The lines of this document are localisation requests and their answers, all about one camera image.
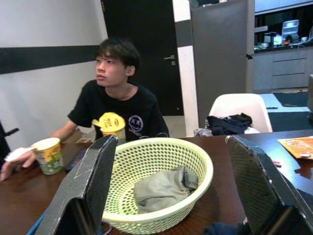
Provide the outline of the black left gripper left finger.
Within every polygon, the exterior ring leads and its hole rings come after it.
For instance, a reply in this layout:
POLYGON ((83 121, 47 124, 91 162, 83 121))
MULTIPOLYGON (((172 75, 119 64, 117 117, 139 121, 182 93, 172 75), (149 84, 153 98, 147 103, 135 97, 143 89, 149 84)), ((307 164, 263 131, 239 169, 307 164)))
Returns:
POLYGON ((117 137, 96 140, 62 180, 35 233, 94 235, 110 188, 117 137))

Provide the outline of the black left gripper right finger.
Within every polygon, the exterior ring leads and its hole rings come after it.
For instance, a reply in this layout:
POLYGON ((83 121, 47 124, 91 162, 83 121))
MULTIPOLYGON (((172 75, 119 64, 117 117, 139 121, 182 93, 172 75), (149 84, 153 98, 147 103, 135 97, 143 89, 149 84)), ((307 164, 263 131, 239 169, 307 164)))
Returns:
POLYGON ((235 184, 253 235, 311 235, 313 211, 257 144, 228 136, 235 184))

